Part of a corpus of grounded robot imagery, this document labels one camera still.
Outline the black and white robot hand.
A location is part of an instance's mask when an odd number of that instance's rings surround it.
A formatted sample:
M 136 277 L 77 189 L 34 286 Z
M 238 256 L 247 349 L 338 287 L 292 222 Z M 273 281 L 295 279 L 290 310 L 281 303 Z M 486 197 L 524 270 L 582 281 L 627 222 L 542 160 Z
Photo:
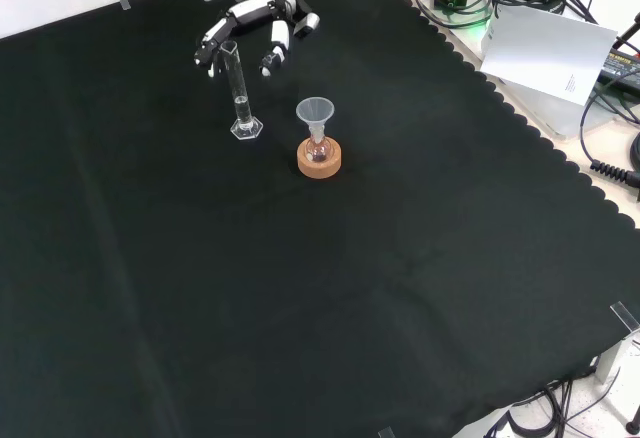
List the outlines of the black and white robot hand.
M 221 72 L 217 55 L 222 44 L 266 23 L 271 25 L 271 49 L 263 57 L 259 70 L 262 76 L 269 77 L 287 58 L 291 38 L 303 39 L 313 33 L 320 17 L 304 0 L 234 0 L 233 6 L 223 11 L 200 39 L 195 64 L 207 69 L 211 77 L 216 76 Z

